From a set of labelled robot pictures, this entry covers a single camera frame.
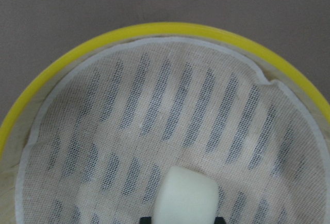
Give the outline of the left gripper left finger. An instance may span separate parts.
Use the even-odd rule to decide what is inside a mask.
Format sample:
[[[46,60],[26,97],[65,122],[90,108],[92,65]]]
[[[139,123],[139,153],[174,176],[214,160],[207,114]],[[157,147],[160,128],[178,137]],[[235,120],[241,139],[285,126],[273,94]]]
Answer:
[[[139,219],[139,224],[152,224],[152,217],[151,216],[141,217]]]

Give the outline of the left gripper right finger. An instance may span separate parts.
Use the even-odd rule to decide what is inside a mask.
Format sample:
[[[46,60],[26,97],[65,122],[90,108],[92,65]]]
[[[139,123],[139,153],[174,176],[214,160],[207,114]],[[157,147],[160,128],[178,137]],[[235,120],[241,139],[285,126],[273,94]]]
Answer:
[[[225,219],[223,217],[216,217],[214,224],[225,224]]]

